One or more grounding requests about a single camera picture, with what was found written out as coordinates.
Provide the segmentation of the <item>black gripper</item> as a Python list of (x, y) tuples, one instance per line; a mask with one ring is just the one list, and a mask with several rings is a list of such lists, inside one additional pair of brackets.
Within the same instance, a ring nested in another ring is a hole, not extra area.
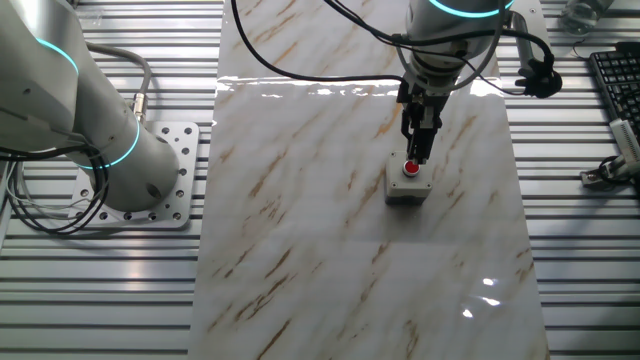
[(402, 105), (401, 134), (407, 140), (408, 159), (424, 165), (430, 158), (434, 143), (434, 129), (442, 127), (441, 112), (448, 94), (434, 95), (418, 84), (414, 75), (406, 71), (398, 90)]

